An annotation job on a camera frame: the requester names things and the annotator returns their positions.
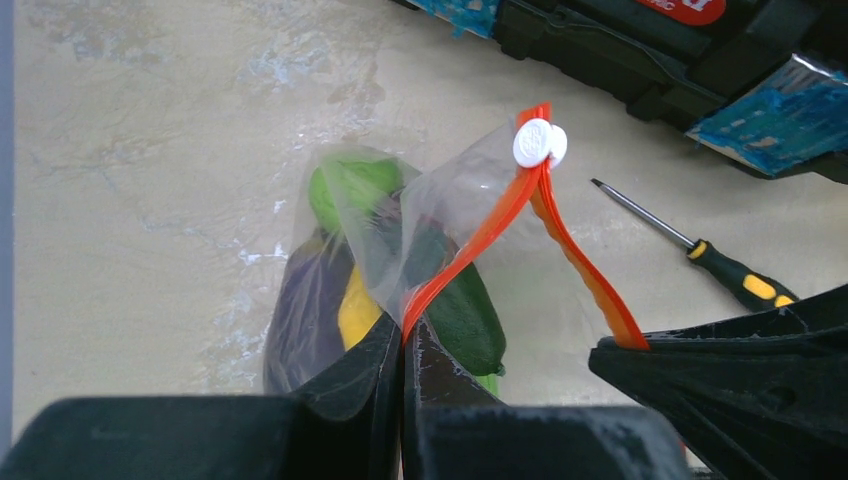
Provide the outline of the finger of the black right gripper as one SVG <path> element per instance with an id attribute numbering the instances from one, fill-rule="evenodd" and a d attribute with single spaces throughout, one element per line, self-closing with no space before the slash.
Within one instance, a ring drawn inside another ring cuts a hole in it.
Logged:
<path id="1" fill-rule="evenodd" d="M 727 479 L 847 475 L 847 290 L 696 327 L 647 350 L 600 340 L 590 370 L 662 413 Z"/>

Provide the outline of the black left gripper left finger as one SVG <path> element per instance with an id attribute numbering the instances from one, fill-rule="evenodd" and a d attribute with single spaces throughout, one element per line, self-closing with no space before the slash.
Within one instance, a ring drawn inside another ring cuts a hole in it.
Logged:
<path id="1" fill-rule="evenodd" d="M 77 397 L 43 409 L 5 479 L 394 479 L 400 332 L 379 320 L 285 395 Z"/>

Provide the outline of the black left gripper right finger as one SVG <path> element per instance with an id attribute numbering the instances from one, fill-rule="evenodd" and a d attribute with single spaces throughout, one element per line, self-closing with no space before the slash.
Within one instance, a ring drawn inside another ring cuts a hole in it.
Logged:
<path id="1" fill-rule="evenodd" d="M 689 479 L 672 425 L 637 406 L 510 406 L 426 321 L 404 347 L 406 479 Z"/>

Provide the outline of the purple eggplant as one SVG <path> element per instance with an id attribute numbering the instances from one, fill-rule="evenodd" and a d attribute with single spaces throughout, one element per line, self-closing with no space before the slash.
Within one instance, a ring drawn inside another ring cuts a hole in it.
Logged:
<path id="1" fill-rule="evenodd" d="M 266 337 L 266 393 L 296 390 L 345 353 L 337 317 L 352 269 L 347 245 L 321 230 L 290 255 Z"/>

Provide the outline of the dark green avocado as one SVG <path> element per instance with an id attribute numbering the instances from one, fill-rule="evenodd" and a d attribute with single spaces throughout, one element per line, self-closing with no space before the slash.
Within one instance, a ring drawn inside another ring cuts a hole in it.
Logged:
<path id="1" fill-rule="evenodd" d="M 458 247 L 435 223 L 419 223 L 403 264 L 410 287 L 426 283 L 455 255 Z M 506 337 L 497 311 L 474 264 L 467 265 L 426 309 L 443 347 L 475 376 L 502 374 Z"/>

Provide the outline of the yellow corn cob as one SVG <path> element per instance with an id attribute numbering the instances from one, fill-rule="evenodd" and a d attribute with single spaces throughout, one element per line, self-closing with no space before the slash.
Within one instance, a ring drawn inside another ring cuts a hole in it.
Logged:
<path id="1" fill-rule="evenodd" d="M 359 268 L 354 266 L 337 315 L 344 349 L 349 351 L 362 341 L 382 313 L 380 306 L 369 296 Z"/>

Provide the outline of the clear orange zip top bag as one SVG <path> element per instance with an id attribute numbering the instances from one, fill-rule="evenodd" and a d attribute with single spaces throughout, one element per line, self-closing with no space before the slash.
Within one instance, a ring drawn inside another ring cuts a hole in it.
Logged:
<path id="1" fill-rule="evenodd" d="M 618 292 L 569 234 L 552 172 L 567 135 L 550 103 L 518 113 L 429 172 L 370 147 L 321 150 L 304 193 L 262 362 L 263 389 L 304 387 L 380 325 L 428 328 L 452 372 L 489 393 L 552 349 L 568 367 L 595 336 L 644 350 Z"/>

